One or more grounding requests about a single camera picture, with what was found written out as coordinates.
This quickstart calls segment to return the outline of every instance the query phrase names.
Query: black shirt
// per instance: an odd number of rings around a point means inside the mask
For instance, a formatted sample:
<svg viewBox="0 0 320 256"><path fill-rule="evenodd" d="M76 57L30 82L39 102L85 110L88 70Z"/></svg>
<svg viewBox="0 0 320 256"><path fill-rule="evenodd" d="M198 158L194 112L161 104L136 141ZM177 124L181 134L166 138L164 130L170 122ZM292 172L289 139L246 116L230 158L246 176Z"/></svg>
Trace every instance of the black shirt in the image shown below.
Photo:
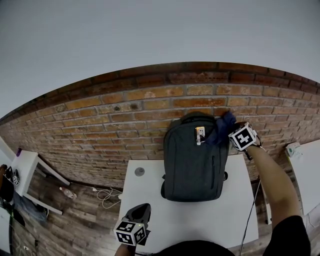
<svg viewBox="0 0 320 256"><path fill-rule="evenodd" d="M14 197L14 191L15 186L5 176L3 176L2 186L0 188L0 198L9 203Z"/></svg>
<svg viewBox="0 0 320 256"><path fill-rule="evenodd" d="M310 256L311 245L300 216L281 221L272 231L271 241L263 256ZM164 249L156 256L216 255L234 256L228 249L209 241L185 241Z"/></svg>

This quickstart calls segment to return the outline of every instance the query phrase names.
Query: backpack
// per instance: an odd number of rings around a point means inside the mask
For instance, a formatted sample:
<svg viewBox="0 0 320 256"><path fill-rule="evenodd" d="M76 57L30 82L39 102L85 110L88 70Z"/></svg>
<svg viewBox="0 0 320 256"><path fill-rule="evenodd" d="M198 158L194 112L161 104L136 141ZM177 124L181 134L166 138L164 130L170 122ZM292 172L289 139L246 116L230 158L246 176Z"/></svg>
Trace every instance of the backpack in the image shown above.
<svg viewBox="0 0 320 256"><path fill-rule="evenodd" d="M176 202L218 199L225 177L229 139L219 144L197 145L196 128L205 128L205 138L217 129L212 115L193 112L172 121L164 136L163 198Z"/></svg>

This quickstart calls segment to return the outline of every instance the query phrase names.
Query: person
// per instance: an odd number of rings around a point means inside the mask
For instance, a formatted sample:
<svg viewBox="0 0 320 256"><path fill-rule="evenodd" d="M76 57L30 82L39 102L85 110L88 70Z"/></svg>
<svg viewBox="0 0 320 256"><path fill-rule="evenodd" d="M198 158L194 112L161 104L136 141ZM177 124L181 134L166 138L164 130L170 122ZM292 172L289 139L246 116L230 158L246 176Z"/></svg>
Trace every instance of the person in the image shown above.
<svg viewBox="0 0 320 256"><path fill-rule="evenodd" d="M43 207L34 205L29 199L24 196L20 196L15 191L14 184L5 177L7 166L5 164L0 166L0 198L4 201L2 206L13 214L13 217L24 226L20 211L24 210L36 220L41 223L47 221L47 212Z"/></svg>
<svg viewBox="0 0 320 256"><path fill-rule="evenodd" d="M285 171L257 146L249 146L268 198L272 217L272 236L263 256L310 256L311 244L301 216L296 190ZM115 256L133 256L132 248L120 245ZM228 249L209 241L185 241L164 249L155 256L217 255L234 256Z"/></svg>

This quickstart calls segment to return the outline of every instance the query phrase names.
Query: white desk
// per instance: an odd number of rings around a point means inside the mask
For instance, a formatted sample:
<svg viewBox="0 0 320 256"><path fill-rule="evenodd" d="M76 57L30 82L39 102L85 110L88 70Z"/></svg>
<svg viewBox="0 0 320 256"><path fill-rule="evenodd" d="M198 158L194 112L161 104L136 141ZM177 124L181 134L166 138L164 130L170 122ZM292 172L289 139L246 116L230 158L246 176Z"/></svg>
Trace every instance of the white desk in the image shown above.
<svg viewBox="0 0 320 256"><path fill-rule="evenodd" d="M288 159L300 191L303 215L307 215L320 203L320 140L301 145L301 152L299 159Z"/></svg>
<svg viewBox="0 0 320 256"><path fill-rule="evenodd" d="M34 203L43 206L49 210L51 210L54 213L62 215L62 211L55 209L51 207L50 205L47 205L38 199L34 198L33 196L28 194L28 188L32 179L32 176L35 172L35 169L37 167L37 164L42 165L49 173L54 175L56 178L58 178L60 181L62 181L67 186L70 185L70 182L64 179L61 175L59 175L57 172L55 172L52 168L50 168L44 161L42 161L38 157L38 153L36 152L30 152L22 150L19 156L16 156L11 164L12 171L15 169L18 170L18 174L20 177L20 184L18 186L15 186L15 191L21 196L26 197L33 201Z"/></svg>
<svg viewBox="0 0 320 256"><path fill-rule="evenodd" d="M136 176L135 169L145 169ZM157 253L183 241L205 240L225 248L241 244L254 195L242 155L230 155L225 167L219 199L207 202L173 202L162 198L160 191L165 174L163 160L130 160L124 182L119 218L129 209L144 203L151 205L145 246L138 252ZM252 210L245 243L259 238L256 208Z"/></svg>

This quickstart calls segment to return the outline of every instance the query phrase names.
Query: jeans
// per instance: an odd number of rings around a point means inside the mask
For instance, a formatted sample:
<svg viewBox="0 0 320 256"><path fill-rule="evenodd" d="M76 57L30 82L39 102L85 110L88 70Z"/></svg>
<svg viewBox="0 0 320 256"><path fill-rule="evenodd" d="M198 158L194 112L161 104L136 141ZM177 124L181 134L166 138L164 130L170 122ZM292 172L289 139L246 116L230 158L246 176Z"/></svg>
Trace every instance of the jeans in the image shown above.
<svg viewBox="0 0 320 256"><path fill-rule="evenodd" d="M33 204L33 202L31 202L28 198L24 196L20 196L16 191L14 191L13 193L13 203L14 203L14 208L18 212L20 212L21 210L24 210L39 222L44 223L47 221L47 215L44 211L40 212L36 208L36 206Z"/></svg>

